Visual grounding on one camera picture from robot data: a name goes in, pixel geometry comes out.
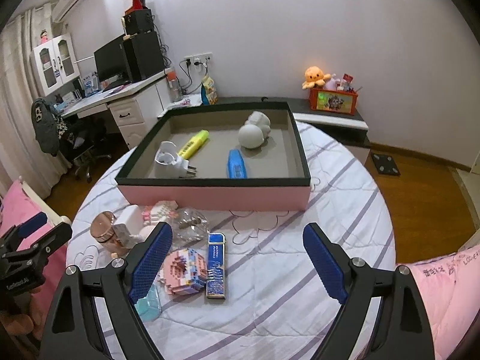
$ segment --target box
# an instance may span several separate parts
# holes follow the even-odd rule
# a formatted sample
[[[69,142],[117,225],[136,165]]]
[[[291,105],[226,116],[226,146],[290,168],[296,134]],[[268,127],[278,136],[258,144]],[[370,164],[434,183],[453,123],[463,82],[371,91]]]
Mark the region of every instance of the box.
[[[238,129],[253,111],[265,113],[272,131],[258,149],[242,148]],[[154,157],[164,140],[180,149],[200,130],[209,139],[189,165],[196,178],[154,178]],[[227,178],[231,149],[240,149],[247,179]],[[234,103],[169,110],[140,142],[119,171],[118,189],[131,204],[175,200],[203,210],[304,210],[310,196],[310,172],[302,141],[287,103]]]
[[[357,93],[354,91],[327,91],[321,88],[310,89],[310,108],[314,111],[332,111],[341,114],[355,114]]]

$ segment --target pink fabric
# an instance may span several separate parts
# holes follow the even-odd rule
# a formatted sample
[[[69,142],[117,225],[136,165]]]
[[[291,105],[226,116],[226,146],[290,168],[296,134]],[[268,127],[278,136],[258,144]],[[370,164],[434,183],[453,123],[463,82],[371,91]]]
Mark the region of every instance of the pink fabric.
[[[412,271],[427,310],[435,359],[447,359],[480,309],[480,245],[405,265]]]
[[[14,181],[3,198],[3,219],[0,226],[0,237],[13,225],[20,225],[20,223],[25,222],[40,211],[40,207],[25,195],[20,181]],[[24,239],[18,250],[28,249],[37,239],[49,232],[52,227],[51,223],[47,222],[46,225],[39,228],[30,237]],[[65,271],[66,254],[67,246],[63,245],[49,257],[49,262],[43,270],[43,275],[46,279],[45,283],[42,285],[40,292],[32,295],[43,312],[44,321],[52,302],[53,294]]]
[[[180,207],[219,211],[305,211],[306,187],[156,187],[119,185],[130,204],[151,206],[174,200]]]

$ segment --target white ball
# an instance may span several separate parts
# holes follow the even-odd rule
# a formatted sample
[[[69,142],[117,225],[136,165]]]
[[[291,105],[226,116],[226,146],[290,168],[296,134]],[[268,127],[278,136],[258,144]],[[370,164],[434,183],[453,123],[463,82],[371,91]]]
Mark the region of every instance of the white ball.
[[[255,149],[263,144],[262,130],[253,124],[242,126],[238,130],[238,141],[247,149]]]

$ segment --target striped tablecloth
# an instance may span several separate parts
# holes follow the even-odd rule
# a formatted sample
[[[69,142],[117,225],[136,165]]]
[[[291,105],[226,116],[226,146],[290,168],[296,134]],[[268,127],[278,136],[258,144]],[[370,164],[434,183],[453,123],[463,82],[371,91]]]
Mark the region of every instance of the striped tablecloth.
[[[340,143],[307,124],[298,123],[298,129],[312,176],[307,210],[203,212],[212,231],[227,239],[227,300],[210,304],[203,293],[173,299],[160,286],[162,314],[146,327],[165,359],[309,359],[339,308],[303,248],[302,232],[309,222],[318,223],[350,257],[394,269],[392,223],[374,180]],[[109,263],[89,225],[99,212],[119,215],[128,206],[114,179],[130,153],[83,202],[73,221],[67,265],[84,270]],[[112,356],[123,359],[105,303],[99,299],[97,305]],[[376,299],[371,302],[352,359],[368,342],[378,306]]]

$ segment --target wall socket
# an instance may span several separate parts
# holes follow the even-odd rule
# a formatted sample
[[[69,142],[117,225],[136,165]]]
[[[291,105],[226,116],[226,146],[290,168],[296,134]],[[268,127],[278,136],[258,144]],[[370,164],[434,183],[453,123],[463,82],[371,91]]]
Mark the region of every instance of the wall socket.
[[[202,54],[194,54],[194,55],[187,55],[184,59],[190,59],[192,66],[194,65],[195,59],[198,59],[201,63],[211,64],[213,62],[213,53],[212,52],[204,52]]]

